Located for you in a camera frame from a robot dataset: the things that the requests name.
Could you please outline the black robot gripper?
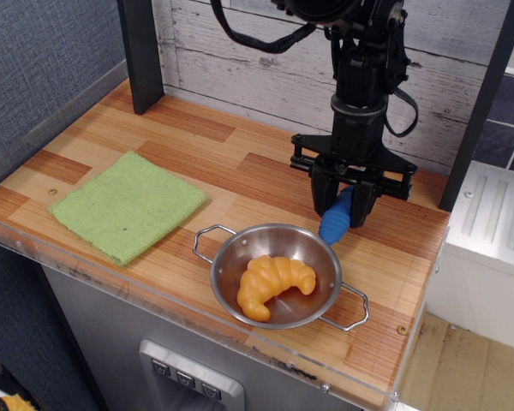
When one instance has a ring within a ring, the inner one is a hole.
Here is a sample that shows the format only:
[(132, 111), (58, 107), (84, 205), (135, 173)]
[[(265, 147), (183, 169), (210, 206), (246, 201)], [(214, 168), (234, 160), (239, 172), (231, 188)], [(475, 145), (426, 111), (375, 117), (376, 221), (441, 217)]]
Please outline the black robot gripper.
[(382, 194), (409, 198), (415, 165), (386, 149), (388, 99), (356, 107), (331, 100), (333, 126), (328, 135), (296, 134), (291, 166), (311, 177), (314, 210), (323, 216), (338, 196), (339, 183), (352, 187), (350, 227), (360, 228)]

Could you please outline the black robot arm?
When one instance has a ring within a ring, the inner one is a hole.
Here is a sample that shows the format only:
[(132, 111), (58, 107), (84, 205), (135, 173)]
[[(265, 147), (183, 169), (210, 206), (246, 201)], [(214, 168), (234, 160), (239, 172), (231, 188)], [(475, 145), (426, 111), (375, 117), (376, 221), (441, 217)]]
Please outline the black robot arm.
[(308, 172), (314, 209), (323, 223), (335, 213), (361, 227), (383, 196), (409, 198), (417, 168), (390, 152), (383, 133), (393, 130), (387, 118), (390, 96), (417, 106), (400, 89), (410, 64), (404, 49), (407, 13), (401, 1), (277, 1), (287, 15), (305, 22), (292, 34), (265, 42), (234, 31), (219, 1), (212, 10), (234, 42), (269, 54), (281, 54), (324, 28), (331, 46), (336, 91), (331, 98), (332, 132), (296, 134), (291, 166)]

